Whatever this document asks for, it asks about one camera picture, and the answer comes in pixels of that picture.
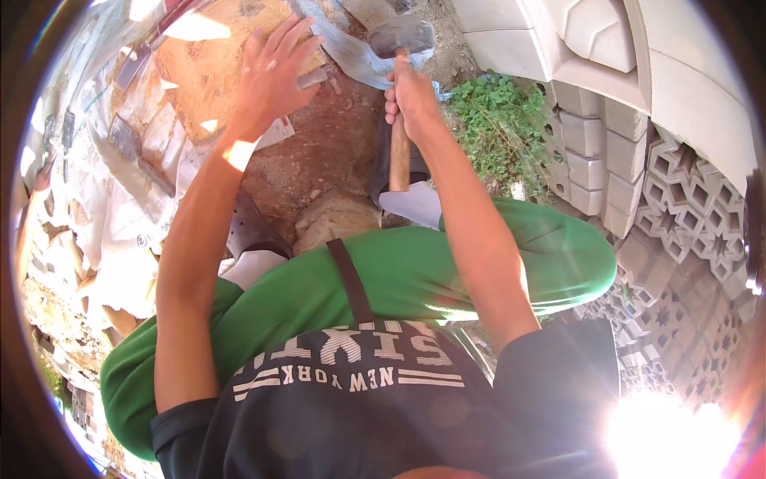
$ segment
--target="mallet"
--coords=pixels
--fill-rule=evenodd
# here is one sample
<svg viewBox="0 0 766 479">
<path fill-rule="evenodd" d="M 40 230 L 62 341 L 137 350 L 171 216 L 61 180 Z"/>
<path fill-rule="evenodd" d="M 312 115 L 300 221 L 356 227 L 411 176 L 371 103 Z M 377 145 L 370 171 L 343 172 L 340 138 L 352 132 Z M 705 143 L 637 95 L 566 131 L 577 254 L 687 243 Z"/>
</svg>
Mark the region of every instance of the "mallet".
<svg viewBox="0 0 766 479">
<path fill-rule="evenodd" d="M 434 26 L 422 15 L 393 17 L 370 32 L 370 46 L 380 58 L 418 53 L 434 46 Z M 404 117 L 397 113 L 391 131 L 391 169 L 388 190 L 410 189 L 410 139 L 404 131 Z"/>
</svg>

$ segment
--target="weed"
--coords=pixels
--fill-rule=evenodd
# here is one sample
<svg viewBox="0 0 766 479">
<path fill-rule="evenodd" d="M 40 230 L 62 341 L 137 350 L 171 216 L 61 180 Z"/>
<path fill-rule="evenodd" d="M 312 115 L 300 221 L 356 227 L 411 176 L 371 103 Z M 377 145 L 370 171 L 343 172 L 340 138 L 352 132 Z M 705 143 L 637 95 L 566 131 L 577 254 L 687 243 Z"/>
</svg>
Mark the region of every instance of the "weed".
<svg viewBox="0 0 766 479">
<path fill-rule="evenodd" d="M 480 178 L 494 178 L 502 194 L 511 196 L 520 182 L 525 197 L 548 203 L 540 168 L 551 158 L 545 151 L 548 114 L 537 87 L 515 87 L 512 77 L 491 70 L 452 89 L 448 111 L 457 115 L 453 134 Z"/>
</svg>

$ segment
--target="right hand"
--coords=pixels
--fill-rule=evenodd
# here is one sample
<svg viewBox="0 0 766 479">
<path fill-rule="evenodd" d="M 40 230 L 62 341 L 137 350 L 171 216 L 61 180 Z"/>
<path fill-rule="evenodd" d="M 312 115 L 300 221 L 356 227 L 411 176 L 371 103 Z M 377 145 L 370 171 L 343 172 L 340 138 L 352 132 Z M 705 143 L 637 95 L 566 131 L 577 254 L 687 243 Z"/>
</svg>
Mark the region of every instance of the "right hand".
<svg viewBox="0 0 766 479">
<path fill-rule="evenodd" d="M 408 56 L 396 57 L 394 71 L 386 78 L 396 82 L 385 91 L 386 123 L 393 125 L 396 114 L 401 111 L 404 130 L 413 139 L 425 123 L 441 120 L 434 85 L 426 74 L 410 65 Z"/>
<path fill-rule="evenodd" d="M 242 78 L 237 107 L 229 125 L 237 130 L 241 139 L 255 142 L 263 133 L 262 125 L 308 106 L 320 85 L 301 90 L 296 84 L 300 69 L 323 40 L 315 35 L 298 45 L 313 18 L 298 21 L 291 15 L 273 34 L 264 39 L 264 29 L 258 27 L 247 39 L 242 60 Z"/>
</svg>

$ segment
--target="green pants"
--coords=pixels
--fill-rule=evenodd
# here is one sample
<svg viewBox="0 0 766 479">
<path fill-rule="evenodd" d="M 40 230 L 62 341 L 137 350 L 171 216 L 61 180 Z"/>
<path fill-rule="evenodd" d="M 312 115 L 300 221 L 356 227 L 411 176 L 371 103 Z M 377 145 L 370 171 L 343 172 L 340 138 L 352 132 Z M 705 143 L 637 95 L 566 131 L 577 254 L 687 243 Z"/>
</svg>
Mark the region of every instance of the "green pants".
<svg viewBox="0 0 766 479">
<path fill-rule="evenodd" d="M 617 259 L 598 230 L 553 208 L 493 200 L 521 250 L 536 315 L 587 303 L 612 284 Z M 476 319 L 442 231 L 369 231 L 344 245 L 377 317 Z M 350 324 L 349 302 L 327 248 L 275 267 L 247 291 L 219 278 L 210 316 L 218 379 L 227 383 L 246 361 L 298 334 Z M 128 451 L 148 461 L 155 460 L 149 421 L 157 415 L 156 340 L 152 318 L 109 354 L 100 376 L 109 427 Z"/>
</svg>

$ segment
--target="left hand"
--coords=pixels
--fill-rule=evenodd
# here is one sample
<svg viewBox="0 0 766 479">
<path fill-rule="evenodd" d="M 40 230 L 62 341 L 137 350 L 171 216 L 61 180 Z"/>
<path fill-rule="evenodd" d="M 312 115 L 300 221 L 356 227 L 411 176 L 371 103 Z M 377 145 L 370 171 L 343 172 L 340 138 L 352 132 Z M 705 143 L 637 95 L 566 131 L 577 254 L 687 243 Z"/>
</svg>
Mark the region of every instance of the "left hand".
<svg viewBox="0 0 766 479">
<path fill-rule="evenodd" d="M 263 133 L 259 131 L 260 121 L 270 125 L 277 118 L 306 107 L 319 91 L 320 85 L 300 90 L 296 84 L 303 63 L 323 40 L 322 35 L 316 35 L 296 47 L 313 22 L 311 17 L 298 21 L 292 15 L 265 43 L 261 27 L 247 39 L 239 98 L 229 121 L 239 139 L 255 142 Z"/>
<path fill-rule="evenodd" d="M 42 193 L 51 188 L 51 170 L 53 169 L 53 159 L 43 166 L 34 177 L 32 191 Z"/>
</svg>

